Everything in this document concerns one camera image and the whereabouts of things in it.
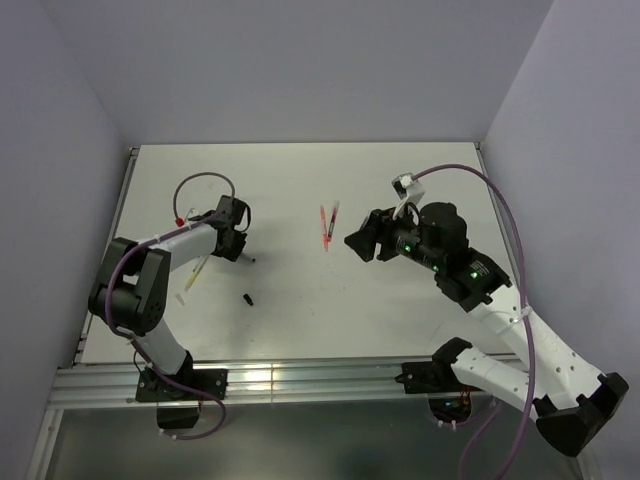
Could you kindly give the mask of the red pen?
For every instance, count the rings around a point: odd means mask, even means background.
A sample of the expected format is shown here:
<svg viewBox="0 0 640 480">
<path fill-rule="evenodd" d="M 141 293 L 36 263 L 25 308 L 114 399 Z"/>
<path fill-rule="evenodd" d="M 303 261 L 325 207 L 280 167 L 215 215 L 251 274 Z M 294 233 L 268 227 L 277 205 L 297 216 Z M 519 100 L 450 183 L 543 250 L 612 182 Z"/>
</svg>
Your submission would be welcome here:
<svg viewBox="0 0 640 480">
<path fill-rule="evenodd" d="M 331 242 L 332 238 L 333 238 L 335 224 L 336 224 L 336 220 L 337 220 L 337 215 L 338 215 L 338 212 L 339 212 L 339 207 L 340 207 L 340 202 L 339 201 L 335 201 L 333 206 L 332 206 L 331 215 L 330 215 L 330 218 L 329 218 L 329 224 L 328 224 L 328 227 L 327 227 L 327 239 L 328 239 L 329 242 Z"/>
</svg>

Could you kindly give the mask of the orange pen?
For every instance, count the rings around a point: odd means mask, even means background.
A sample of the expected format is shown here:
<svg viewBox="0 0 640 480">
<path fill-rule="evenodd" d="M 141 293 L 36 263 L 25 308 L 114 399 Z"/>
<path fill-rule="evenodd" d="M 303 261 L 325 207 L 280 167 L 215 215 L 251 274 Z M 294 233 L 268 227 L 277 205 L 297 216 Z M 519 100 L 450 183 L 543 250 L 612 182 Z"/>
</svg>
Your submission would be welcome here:
<svg viewBox="0 0 640 480">
<path fill-rule="evenodd" d="M 323 205 L 320 206 L 320 220 L 321 220 L 323 248 L 324 248 L 324 251 L 328 253 L 329 251 L 328 223 L 327 223 L 326 210 Z"/>
</svg>

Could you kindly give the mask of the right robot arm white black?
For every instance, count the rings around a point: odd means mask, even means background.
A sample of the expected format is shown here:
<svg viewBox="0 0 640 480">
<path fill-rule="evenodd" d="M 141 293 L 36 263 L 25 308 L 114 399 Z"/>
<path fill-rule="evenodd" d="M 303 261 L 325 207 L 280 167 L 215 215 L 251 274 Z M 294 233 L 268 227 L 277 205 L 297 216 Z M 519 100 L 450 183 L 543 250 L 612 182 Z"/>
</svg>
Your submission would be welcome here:
<svg viewBox="0 0 640 480">
<path fill-rule="evenodd" d="M 429 270 L 439 290 L 501 339 L 526 365 L 520 371 L 454 337 L 427 362 L 403 364 L 396 382 L 408 394 L 485 391 L 524 411 L 557 451 L 576 457 L 613 417 L 629 390 L 618 373 L 603 373 L 525 306 L 509 275 L 472 248 L 467 223 L 451 203 L 409 212 L 376 209 L 344 239 L 363 261 L 403 256 Z"/>
</svg>

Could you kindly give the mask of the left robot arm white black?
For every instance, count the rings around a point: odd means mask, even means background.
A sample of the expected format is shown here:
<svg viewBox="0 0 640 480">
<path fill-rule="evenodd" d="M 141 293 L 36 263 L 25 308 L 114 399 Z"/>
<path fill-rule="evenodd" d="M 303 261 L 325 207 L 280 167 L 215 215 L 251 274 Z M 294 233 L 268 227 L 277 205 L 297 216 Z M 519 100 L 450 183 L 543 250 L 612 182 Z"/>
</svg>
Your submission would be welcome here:
<svg viewBox="0 0 640 480">
<path fill-rule="evenodd" d="M 139 369 L 138 402 L 219 399 L 228 371 L 197 370 L 165 320 L 171 273 L 199 259 L 237 261 L 246 245 L 251 207 L 223 195 L 215 209 L 176 219 L 177 228 L 144 241 L 116 238 L 107 247 L 88 298 L 89 312 L 131 342 Z"/>
</svg>

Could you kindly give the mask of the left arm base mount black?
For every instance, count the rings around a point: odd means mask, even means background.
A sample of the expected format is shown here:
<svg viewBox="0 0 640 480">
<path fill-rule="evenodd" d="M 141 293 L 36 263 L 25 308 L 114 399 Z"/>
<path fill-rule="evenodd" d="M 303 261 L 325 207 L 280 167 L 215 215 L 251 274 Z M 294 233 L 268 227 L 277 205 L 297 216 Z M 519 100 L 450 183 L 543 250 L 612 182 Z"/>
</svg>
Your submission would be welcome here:
<svg viewBox="0 0 640 480">
<path fill-rule="evenodd" d="M 216 433 L 224 425 L 227 411 L 223 401 L 229 371 L 224 368 L 196 369 L 190 359 L 176 375 L 159 374 L 151 367 L 139 372 L 135 401 L 156 404 L 156 423 L 165 435 L 177 440 L 196 440 Z M 208 430 L 197 433 L 204 403 L 214 402 L 220 417 Z"/>
</svg>

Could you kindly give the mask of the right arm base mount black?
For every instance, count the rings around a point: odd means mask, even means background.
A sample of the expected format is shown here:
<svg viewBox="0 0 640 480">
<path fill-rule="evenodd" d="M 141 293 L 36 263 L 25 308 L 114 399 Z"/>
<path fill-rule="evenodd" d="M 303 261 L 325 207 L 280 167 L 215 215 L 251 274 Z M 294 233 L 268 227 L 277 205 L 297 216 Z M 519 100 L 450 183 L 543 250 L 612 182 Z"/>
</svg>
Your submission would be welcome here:
<svg viewBox="0 0 640 480">
<path fill-rule="evenodd" d="M 394 381 L 407 395 L 426 395 L 437 423 L 453 427 L 471 418 L 474 388 L 457 380 L 447 366 L 434 361 L 405 362 Z"/>
</svg>

